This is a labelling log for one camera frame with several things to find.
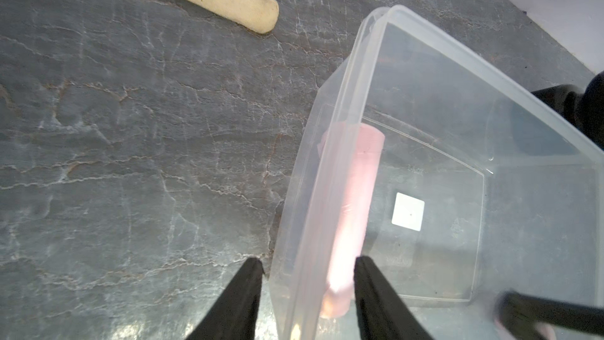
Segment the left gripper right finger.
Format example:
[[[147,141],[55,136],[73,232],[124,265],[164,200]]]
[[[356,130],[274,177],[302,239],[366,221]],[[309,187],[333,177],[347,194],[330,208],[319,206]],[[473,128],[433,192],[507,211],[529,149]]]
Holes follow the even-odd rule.
[[[432,338],[368,256],[355,260],[354,290],[360,338]]]

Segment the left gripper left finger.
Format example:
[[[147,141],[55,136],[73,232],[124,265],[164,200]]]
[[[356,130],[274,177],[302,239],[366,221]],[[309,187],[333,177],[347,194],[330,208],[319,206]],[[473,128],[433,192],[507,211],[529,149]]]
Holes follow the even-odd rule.
[[[254,339],[263,275],[260,259],[247,258],[186,340]]]

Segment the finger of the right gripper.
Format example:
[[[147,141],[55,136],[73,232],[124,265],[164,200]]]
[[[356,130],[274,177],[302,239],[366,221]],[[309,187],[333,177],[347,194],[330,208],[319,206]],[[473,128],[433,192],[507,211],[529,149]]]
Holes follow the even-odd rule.
[[[497,321],[515,339],[544,339],[540,324],[589,335],[603,335],[603,309],[519,294],[502,294],[495,306]]]

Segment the clear plastic storage box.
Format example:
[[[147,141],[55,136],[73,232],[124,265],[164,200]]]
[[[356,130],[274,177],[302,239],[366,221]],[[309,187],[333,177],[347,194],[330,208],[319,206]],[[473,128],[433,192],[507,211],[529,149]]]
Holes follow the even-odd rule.
[[[363,254],[436,339],[503,338],[505,291],[603,304],[602,149],[404,6],[363,21],[311,108],[269,278],[279,338],[360,336],[322,301],[363,197]]]

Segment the slanted pink bag roll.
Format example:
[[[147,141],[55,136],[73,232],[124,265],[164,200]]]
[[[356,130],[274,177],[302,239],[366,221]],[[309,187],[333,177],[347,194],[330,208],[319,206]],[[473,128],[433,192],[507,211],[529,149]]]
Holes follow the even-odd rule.
[[[355,260],[363,249],[384,143],[380,130],[360,125],[327,272],[327,290],[319,313],[322,318],[344,316],[354,298]]]

